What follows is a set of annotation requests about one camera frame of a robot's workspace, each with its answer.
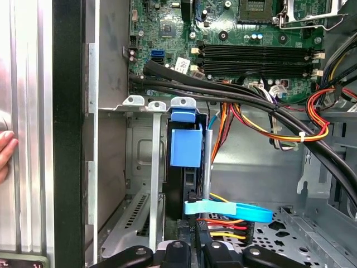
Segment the person's hand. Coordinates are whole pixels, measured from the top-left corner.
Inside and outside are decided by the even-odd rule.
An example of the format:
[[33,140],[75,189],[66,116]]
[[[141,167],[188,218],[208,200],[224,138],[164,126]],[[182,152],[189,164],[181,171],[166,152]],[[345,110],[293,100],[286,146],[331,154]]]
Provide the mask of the person's hand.
[[0,141],[0,182],[1,184],[5,181],[8,175],[8,163],[18,145],[18,139],[15,138],[15,133],[13,131],[3,131],[1,132]]

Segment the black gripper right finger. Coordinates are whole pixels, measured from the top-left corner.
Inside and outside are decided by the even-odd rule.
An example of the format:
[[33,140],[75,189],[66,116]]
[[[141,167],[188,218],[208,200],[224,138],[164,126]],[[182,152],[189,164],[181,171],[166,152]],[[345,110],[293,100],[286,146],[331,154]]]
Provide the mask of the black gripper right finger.
[[209,235],[208,224],[195,223],[196,246],[204,259],[205,267],[306,267],[286,256],[261,246],[249,246],[241,253],[228,249],[221,241],[214,241]]

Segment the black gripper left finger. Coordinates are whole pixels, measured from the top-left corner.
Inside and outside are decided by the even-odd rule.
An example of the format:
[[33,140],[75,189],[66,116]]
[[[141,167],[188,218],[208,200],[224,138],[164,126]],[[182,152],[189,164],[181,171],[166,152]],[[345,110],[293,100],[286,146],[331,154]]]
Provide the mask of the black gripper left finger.
[[183,241],[163,241],[157,250],[145,246],[132,246],[99,262],[92,267],[143,268],[191,267],[191,248]]

